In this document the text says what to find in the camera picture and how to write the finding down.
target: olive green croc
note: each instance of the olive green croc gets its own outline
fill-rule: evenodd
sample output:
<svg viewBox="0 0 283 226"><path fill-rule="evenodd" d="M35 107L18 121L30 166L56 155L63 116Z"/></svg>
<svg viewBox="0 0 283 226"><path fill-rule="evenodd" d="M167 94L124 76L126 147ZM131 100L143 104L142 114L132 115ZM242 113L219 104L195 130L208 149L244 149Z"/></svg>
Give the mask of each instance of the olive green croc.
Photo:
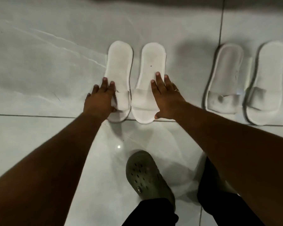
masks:
<svg viewBox="0 0 283 226"><path fill-rule="evenodd" d="M175 210L174 194L148 152L138 151L130 156L126 165L126 176L142 200L167 198Z"/></svg>

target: slide sandal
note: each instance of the slide sandal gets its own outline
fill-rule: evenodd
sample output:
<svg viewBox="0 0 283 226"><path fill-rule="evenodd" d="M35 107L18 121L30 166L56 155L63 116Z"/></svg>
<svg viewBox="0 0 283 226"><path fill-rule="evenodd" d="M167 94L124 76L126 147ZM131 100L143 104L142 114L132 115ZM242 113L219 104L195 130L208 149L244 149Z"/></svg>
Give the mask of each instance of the slide sandal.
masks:
<svg viewBox="0 0 283 226"><path fill-rule="evenodd" d="M130 45L115 41L108 50L108 60L105 76L108 82L115 82L115 97L111 100L111 106L117 112L111 113L108 120L121 122L126 119L131 109L130 71L133 60L133 50Z"/></svg>
<svg viewBox="0 0 283 226"><path fill-rule="evenodd" d="M282 102L283 43L264 44L257 61L257 73L244 112L249 122L265 125L277 114Z"/></svg>
<svg viewBox="0 0 283 226"><path fill-rule="evenodd" d="M160 72L164 81L166 65L166 50L158 43L148 43L141 51L141 70L136 89L132 94L132 114L142 124L154 121L154 116L159 112L151 89L151 80L155 73Z"/></svg>
<svg viewBox="0 0 283 226"><path fill-rule="evenodd" d="M238 75L243 56L239 45L224 44L219 48L205 94L205 110L222 116L237 113L240 99L237 94Z"/></svg>

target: leg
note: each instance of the leg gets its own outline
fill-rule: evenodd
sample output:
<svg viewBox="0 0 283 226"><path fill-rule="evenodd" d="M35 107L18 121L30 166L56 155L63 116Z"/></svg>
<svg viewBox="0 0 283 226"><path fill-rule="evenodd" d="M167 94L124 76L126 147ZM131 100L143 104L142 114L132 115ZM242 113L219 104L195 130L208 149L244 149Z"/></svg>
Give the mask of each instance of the leg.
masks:
<svg viewBox="0 0 283 226"><path fill-rule="evenodd" d="M175 211L175 197L160 174L154 159L146 151L134 153L127 162L128 182L142 201L130 214L127 225L169 225L178 221Z"/></svg>
<svg viewBox="0 0 283 226"><path fill-rule="evenodd" d="M203 209L214 217L219 226L264 226L238 194L226 192L222 186L218 171L207 158L197 193Z"/></svg>

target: pant leg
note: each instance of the pant leg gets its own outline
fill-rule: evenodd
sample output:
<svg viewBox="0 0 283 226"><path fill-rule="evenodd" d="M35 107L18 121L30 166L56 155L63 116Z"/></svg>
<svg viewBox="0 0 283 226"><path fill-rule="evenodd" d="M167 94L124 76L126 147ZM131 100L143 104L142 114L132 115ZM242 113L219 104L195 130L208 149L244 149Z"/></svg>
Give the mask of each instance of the pant leg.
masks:
<svg viewBox="0 0 283 226"><path fill-rule="evenodd" d="M177 221L178 216L174 213L171 202L166 198L158 198L141 201L122 226L174 226Z"/></svg>
<svg viewBox="0 0 283 226"><path fill-rule="evenodd" d="M197 198L203 209L214 217L218 226L264 226L238 194L220 191L218 178L216 168L207 158Z"/></svg>

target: person's left arm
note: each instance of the person's left arm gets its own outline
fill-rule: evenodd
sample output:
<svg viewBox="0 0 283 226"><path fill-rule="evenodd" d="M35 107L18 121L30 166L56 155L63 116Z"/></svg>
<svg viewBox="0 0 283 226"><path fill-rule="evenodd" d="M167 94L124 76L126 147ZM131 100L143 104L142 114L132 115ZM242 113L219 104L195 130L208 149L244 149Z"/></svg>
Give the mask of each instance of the person's left arm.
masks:
<svg viewBox="0 0 283 226"><path fill-rule="evenodd" d="M79 117L0 177L0 225L64 225L94 137L115 111L114 93L103 78Z"/></svg>

